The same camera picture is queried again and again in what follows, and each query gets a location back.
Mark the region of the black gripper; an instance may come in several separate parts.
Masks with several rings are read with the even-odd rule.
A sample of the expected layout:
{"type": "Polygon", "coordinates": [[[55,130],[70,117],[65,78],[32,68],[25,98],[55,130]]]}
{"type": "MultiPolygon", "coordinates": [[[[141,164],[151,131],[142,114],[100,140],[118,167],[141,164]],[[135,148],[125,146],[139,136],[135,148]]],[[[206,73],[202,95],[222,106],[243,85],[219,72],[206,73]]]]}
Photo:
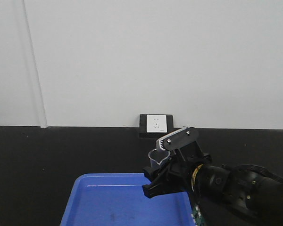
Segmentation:
{"type": "Polygon", "coordinates": [[[147,198],[159,195],[187,192],[195,198],[192,191],[192,174],[202,164],[210,164],[211,156],[202,152],[196,142],[199,132],[194,127],[184,127],[160,137],[156,141],[158,151],[169,151],[170,158],[159,169],[143,168],[144,176],[150,184],[142,185],[147,198]]]}

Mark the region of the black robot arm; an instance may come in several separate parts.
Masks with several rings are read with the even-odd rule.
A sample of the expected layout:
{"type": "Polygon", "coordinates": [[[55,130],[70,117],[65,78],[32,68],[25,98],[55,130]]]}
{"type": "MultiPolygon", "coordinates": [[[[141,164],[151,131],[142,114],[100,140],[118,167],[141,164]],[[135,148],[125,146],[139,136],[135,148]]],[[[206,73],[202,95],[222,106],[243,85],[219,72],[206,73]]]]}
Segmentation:
{"type": "Polygon", "coordinates": [[[143,169],[148,198],[186,192],[197,226],[210,226],[201,206],[207,198],[255,226],[283,226],[283,178],[252,164],[214,166],[198,144],[198,130],[183,127],[156,140],[143,169]]]}

